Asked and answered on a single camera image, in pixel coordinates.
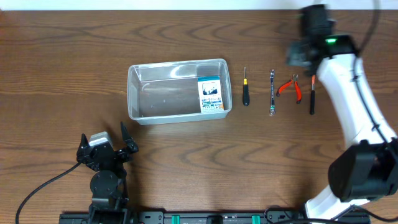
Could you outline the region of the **red handled pliers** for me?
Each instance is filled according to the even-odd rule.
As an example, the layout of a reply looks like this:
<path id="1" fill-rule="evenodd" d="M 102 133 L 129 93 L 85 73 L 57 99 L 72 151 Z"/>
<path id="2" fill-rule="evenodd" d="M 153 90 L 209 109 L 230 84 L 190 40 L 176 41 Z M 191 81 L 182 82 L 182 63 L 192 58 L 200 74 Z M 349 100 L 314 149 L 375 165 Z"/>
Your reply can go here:
<path id="1" fill-rule="evenodd" d="M 296 104 L 300 104 L 301 100 L 302 100 L 302 92 L 301 89 L 298 85 L 298 75 L 297 74 L 293 74 L 292 78 L 284 83 L 283 85 L 281 85 L 278 89 L 277 89 L 277 96 L 280 96 L 280 94 L 290 85 L 293 85 L 295 88 L 295 92 L 296 92 L 296 96 L 297 96 L 297 100 L 296 100 Z"/>

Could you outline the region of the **clear plastic container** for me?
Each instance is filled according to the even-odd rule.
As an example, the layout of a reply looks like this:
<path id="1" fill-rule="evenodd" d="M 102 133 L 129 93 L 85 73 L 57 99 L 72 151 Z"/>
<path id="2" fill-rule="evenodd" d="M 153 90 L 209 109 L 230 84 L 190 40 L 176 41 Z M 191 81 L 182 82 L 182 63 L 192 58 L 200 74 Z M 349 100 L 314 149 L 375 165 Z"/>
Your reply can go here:
<path id="1" fill-rule="evenodd" d="M 198 77 L 219 76 L 223 111 L 202 113 Z M 188 60 L 132 65 L 127 78 L 129 117 L 140 125 L 223 119 L 232 109 L 226 60 Z"/>

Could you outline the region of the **small black orange hammer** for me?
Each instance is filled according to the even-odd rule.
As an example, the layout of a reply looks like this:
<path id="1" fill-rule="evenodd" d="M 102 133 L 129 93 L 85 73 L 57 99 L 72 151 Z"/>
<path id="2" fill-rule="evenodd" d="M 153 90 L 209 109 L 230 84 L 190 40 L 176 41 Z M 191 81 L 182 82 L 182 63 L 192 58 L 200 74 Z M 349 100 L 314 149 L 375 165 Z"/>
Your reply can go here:
<path id="1" fill-rule="evenodd" d="M 312 75 L 311 92 L 310 92 L 310 114 L 315 114 L 315 75 Z"/>

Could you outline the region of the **blue white cardboard box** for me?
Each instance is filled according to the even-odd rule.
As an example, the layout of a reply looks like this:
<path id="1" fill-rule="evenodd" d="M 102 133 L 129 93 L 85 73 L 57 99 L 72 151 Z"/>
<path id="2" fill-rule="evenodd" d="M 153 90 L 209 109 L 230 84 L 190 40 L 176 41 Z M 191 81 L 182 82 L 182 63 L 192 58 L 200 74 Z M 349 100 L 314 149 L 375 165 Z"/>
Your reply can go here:
<path id="1" fill-rule="evenodd" d="M 202 113 L 224 110 L 219 76 L 198 77 L 198 94 Z"/>

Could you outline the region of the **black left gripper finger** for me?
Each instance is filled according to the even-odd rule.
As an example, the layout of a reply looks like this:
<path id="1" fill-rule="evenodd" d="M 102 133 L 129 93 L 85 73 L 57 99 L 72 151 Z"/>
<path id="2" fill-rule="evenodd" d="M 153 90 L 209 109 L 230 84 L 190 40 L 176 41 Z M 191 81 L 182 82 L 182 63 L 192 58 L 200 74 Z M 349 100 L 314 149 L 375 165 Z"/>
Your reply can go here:
<path id="1" fill-rule="evenodd" d="M 81 135 L 80 145 L 79 145 L 79 152 L 85 152 L 86 149 L 90 147 L 86 135 L 83 133 Z"/>
<path id="2" fill-rule="evenodd" d="M 127 127 L 124 125 L 123 122 L 120 122 L 120 126 L 121 126 L 122 139 L 126 145 L 125 150 L 127 150 L 129 153 L 138 152 L 139 147 L 136 144 L 135 140 L 132 138 L 132 136 L 129 134 Z"/>

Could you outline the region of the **silver combination wrench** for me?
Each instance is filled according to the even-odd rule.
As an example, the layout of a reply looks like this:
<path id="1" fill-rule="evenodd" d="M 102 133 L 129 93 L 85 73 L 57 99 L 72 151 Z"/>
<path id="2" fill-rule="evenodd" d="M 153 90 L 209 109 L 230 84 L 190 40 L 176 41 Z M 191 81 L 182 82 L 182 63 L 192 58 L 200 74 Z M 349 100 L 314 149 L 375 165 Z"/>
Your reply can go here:
<path id="1" fill-rule="evenodd" d="M 275 70 L 270 70 L 270 109 L 269 114 L 271 116 L 275 115 L 275 100 L 274 100 L 274 75 Z"/>

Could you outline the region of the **black yellow screwdriver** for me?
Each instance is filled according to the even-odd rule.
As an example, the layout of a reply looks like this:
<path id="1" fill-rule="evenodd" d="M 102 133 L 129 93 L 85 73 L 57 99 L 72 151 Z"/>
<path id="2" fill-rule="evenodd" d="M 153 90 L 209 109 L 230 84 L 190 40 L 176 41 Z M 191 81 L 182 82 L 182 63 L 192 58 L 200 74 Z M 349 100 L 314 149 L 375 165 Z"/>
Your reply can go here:
<path id="1" fill-rule="evenodd" d="M 243 105 L 248 106 L 250 104 L 249 97 L 249 86 L 248 79 L 246 77 L 246 67 L 244 67 L 244 78 L 243 78 Z"/>

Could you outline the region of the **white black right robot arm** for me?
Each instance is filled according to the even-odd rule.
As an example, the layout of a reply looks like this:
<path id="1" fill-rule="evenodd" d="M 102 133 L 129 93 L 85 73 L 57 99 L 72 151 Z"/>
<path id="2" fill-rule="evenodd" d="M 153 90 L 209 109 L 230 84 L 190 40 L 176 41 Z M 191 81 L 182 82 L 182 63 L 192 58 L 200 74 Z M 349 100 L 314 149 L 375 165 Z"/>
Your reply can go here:
<path id="1" fill-rule="evenodd" d="M 301 223 L 367 223 L 366 203 L 397 192 L 397 134 L 371 91 L 350 35 L 335 34 L 323 4 L 300 11 L 300 40 L 288 52 L 289 65 L 315 75 L 333 103 L 345 151 L 328 169 L 328 185 L 305 203 Z"/>

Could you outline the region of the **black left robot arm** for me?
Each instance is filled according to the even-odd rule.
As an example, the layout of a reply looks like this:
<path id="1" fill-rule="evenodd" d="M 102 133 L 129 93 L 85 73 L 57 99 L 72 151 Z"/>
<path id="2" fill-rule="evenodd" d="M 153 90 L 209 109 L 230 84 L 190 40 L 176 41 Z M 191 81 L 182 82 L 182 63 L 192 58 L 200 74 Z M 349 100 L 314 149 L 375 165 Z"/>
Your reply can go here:
<path id="1" fill-rule="evenodd" d="M 124 163 L 129 162 L 139 148 L 124 123 L 120 126 L 125 146 L 117 151 L 106 132 L 95 134 L 90 139 L 85 134 L 81 135 L 76 160 L 96 172 L 90 181 L 93 196 L 89 216 L 85 219 L 88 224 L 126 224 L 134 220 L 126 208 L 129 196 Z"/>

